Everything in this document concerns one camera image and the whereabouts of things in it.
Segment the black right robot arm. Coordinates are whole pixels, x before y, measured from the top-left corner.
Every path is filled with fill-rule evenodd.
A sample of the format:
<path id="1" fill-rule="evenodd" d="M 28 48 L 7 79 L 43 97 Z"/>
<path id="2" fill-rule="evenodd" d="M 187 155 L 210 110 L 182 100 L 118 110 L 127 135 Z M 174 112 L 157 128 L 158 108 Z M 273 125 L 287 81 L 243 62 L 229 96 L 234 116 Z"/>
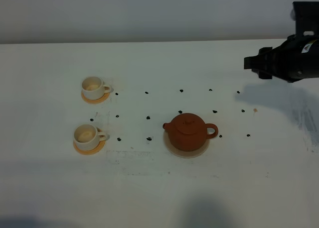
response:
<path id="1" fill-rule="evenodd" d="M 291 18 L 295 34 L 276 48 L 263 47 L 256 56 L 244 58 L 244 69 L 260 79 L 277 77 L 289 83 L 319 76 L 319 3 L 295 1 Z"/>

